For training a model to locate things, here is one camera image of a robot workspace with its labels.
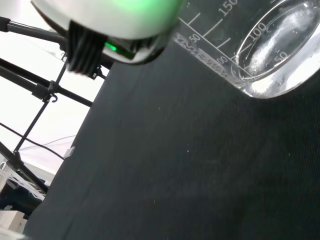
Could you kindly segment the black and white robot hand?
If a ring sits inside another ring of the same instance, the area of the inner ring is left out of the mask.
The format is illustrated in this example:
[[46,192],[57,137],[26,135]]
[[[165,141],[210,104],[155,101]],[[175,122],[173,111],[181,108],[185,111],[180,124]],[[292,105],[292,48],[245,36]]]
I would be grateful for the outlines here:
[[33,0],[44,21],[66,38],[70,72],[90,76],[103,59],[144,65],[166,48],[184,0]]

